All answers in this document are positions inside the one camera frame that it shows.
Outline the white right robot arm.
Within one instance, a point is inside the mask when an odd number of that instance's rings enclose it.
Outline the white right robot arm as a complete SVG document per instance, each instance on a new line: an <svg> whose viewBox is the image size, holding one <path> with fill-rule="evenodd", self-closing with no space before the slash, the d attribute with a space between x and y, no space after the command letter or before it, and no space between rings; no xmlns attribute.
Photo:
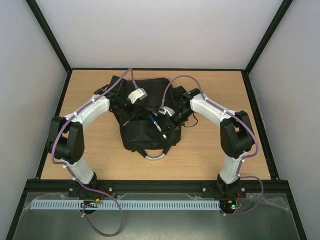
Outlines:
<svg viewBox="0 0 320 240"><path fill-rule="evenodd" d="M209 119L220 131L220 145L225 154L222 170L217 176L216 187L223 196L229 196L239 186L240 169L245 158L258 154L259 144L254 135L249 115L245 111L235 112L208 98L202 90L182 89L178 95L180 110L165 106L163 94L159 112L169 115L175 126L182 125L193 113Z"/></svg>

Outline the black backpack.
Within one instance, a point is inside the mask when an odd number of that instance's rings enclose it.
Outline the black backpack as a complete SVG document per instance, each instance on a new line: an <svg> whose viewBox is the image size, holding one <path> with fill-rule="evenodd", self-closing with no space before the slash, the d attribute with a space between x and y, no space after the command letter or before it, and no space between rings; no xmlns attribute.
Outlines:
<svg viewBox="0 0 320 240"><path fill-rule="evenodd" d="M132 81L114 75L94 94L105 93L109 98L109 111L119 124L124 148L157 161L181 140L181 127L174 125L170 116L161 114L159 108L164 103L179 113L180 96L185 92L182 86L173 87L164 77Z"/></svg>

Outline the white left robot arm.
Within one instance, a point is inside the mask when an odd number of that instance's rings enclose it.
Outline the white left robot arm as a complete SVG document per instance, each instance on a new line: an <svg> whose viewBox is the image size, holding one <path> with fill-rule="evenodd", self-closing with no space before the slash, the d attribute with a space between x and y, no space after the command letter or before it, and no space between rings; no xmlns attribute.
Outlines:
<svg viewBox="0 0 320 240"><path fill-rule="evenodd" d="M148 96L136 83L135 89L128 96L122 97L110 88L100 88L94 92L90 100L76 111L64 116L55 116L50 123L47 140L47 151L55 165L62 165L72 175L72 179L83 185L89 185L95 177L84 158L85 129L100 115L109 111L111 104L119 107L130 107L137 100Z"/></svg>

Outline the blue marker pen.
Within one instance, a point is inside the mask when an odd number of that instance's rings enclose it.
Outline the blue marker pen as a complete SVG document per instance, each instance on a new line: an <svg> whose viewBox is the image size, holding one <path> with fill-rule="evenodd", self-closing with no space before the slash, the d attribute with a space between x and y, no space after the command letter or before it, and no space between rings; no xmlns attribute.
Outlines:
<svg viewBox="0 0 320 240"><path fill-rule="evenodd" d="M161 133L162 129L159 126L159 124L157 123L157 121L155 120L155 118L153 117L152 114L149 115L150 120L152 121L152 123L155 125L155 127L157 128L157 130Z"/></svg>

